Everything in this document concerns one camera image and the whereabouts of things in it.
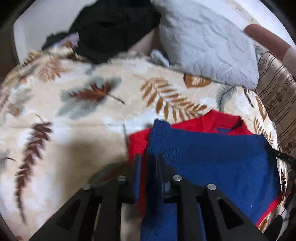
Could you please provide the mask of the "black clothes pile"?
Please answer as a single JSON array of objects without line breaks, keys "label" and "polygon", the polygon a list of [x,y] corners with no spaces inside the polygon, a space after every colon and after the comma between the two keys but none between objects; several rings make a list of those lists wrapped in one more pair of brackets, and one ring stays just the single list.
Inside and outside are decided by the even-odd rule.
[{"label": "black clothes pile", "polygon": [[84,7],[68,32],[50,35],[42,49],[78,34],[75,52],[96,64],[125,52],[160,24],[150,1],[97,1]]}]

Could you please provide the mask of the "grey quilted pillow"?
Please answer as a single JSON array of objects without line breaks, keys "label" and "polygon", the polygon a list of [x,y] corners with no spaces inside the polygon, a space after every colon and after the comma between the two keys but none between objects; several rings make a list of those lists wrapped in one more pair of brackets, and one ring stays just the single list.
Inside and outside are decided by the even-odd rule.
[{"label": "grey quilted pillow", "polygon": [[160,12],[153,63],[254,90],[259,72],[252,39],[227,18],[194,1],[152,1]]}]

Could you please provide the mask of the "red and blue knit sweater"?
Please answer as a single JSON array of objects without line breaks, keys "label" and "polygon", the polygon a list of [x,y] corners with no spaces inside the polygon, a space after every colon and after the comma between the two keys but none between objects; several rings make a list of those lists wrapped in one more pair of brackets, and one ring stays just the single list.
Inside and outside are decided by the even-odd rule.
[{"label": "red and blue knit sweater", "polygon": [[129,136],[129,157],[142,157],[139,209],[141,240],[176,240],[177,206],[164,204],[151,184],[154,158],[162,155],[175,172],[199,186],[215,184],[255,225],[281,202],[276,158],[263,135],[252,134],[239,116],[209,111]]}]

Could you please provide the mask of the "brown striped floral quilt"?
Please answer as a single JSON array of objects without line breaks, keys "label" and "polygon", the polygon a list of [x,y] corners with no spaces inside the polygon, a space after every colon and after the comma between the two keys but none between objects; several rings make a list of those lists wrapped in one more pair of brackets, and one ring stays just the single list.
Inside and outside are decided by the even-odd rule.
[{"label": "brown striped floral quilt", "polygon": [[257,94],[276,126],[282,151],[295,157],[295,78],[272,53],[258,62]]}]

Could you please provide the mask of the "brown and pink bolster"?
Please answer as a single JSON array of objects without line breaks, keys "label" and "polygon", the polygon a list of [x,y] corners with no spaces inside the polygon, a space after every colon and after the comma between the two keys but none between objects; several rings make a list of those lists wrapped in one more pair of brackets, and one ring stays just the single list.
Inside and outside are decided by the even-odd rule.
[{"label": "brown and pink bolster", "polygon": [[295,64],[295,48],[273,32],[258,24],[248,25],[245,27],[244,32],[267,48],[279,60],[283,60],[284,64]]}]

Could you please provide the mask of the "cream leaf-pattern fleece blanket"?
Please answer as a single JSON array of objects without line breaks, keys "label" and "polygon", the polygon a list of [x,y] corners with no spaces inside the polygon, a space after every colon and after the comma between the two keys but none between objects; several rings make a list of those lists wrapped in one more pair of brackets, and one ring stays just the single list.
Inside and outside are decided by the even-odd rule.
[{"label": "cream leaf-pattern fleece blanket", "polygon": [[30,237],[89,178],[108,180],[128,160],[128,137],[156,118],[171,124],[208,111],[237,115],[274,148],[258,95],[173,71],[129,53],[92,65],[67,47],[32,52],[1,85],[1,216]]}]

